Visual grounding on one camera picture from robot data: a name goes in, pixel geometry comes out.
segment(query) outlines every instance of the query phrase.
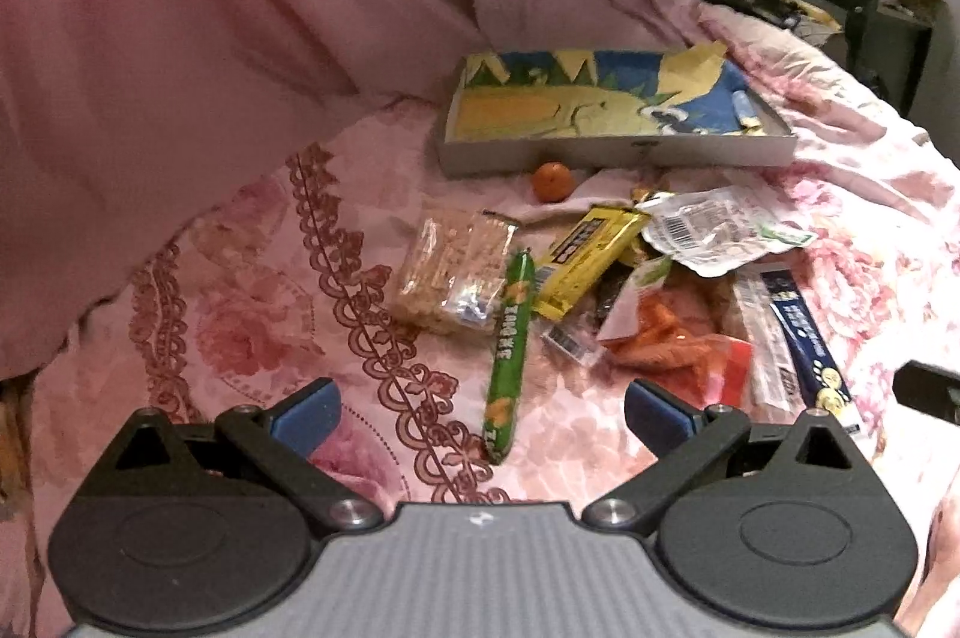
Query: yellow snack packet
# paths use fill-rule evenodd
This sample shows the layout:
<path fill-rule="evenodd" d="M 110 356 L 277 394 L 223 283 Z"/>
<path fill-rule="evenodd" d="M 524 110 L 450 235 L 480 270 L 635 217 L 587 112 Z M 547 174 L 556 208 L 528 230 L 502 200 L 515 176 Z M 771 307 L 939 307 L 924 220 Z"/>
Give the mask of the yellow snack packet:
<path fill-rule="evenodd" d="M 560 321 L 600 280 L 649 220 L 643 212 L 591 208 L 573 230 L 536 263 L 534 312 Z"/>

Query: cardboard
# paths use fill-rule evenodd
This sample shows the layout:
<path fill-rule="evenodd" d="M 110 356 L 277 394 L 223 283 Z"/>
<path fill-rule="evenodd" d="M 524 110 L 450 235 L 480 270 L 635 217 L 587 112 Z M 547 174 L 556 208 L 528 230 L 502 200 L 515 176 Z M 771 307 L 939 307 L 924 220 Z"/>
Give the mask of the cardboard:
<path fill-rule="evenodd" d="M 714 43 L 674 54 L 469 56 L 440 122 L 440 168 L 466 177 L 530 172 L 546 161 L 571 168 L 791 163 L 795 134 L 747 88 L 725 52 Z"/>

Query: round black joint cover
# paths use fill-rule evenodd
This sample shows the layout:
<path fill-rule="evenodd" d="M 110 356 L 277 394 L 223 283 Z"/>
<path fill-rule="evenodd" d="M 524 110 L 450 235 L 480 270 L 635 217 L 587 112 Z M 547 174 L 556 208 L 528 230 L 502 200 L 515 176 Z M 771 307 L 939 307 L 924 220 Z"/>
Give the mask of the round black joint cover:
<path fill-rule="evenodd" d="M 892 614 L 916 541 L 889 495 L 844 478 L 798 467 L 704 486 L 664 515 L 659 554 L 696 598 L 749 624 L 832 630 Z"/>
<path fill-rule="evenodd" d="M 127 474 L 127 494 L 74 499 L 56 526 L 50 567 L 75 618 L 134 635 L 207 631 L 301 572 L 309 533 L 286 499 L 203 473 L 158 495 L 149 470 Z"/>

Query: blue snack packet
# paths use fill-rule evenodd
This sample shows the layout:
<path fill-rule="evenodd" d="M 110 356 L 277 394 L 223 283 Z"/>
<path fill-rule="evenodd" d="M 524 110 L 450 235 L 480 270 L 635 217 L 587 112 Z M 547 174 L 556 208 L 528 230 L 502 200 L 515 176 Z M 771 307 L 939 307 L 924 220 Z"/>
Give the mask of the blue snack packet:
<path fill-rule="evenodd" d="M 784 330 L 806 406 L 824 408 L 837 417 L 851 437 L 866 438 L 863 417 L 790 270 L 782 264 L 763 264 L 757 272 L 770 292 L 776 318 Z"/>

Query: green sausage stick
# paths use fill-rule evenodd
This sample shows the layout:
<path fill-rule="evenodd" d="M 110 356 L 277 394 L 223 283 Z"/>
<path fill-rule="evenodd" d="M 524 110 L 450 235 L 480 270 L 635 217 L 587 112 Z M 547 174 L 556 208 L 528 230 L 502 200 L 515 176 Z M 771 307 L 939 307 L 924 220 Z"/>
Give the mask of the green sausage stick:
<path fill-rule="evenodd" d="M 496 354 L 487 392 L 483 441 L 494 465 L 506 459 L 517 425 L 517 400 L 523 382 L 527 328 L 533 307 L 535 266 L 530 251 L 516 254 L 507 266 L 507 286 L 496 327 Z"/>

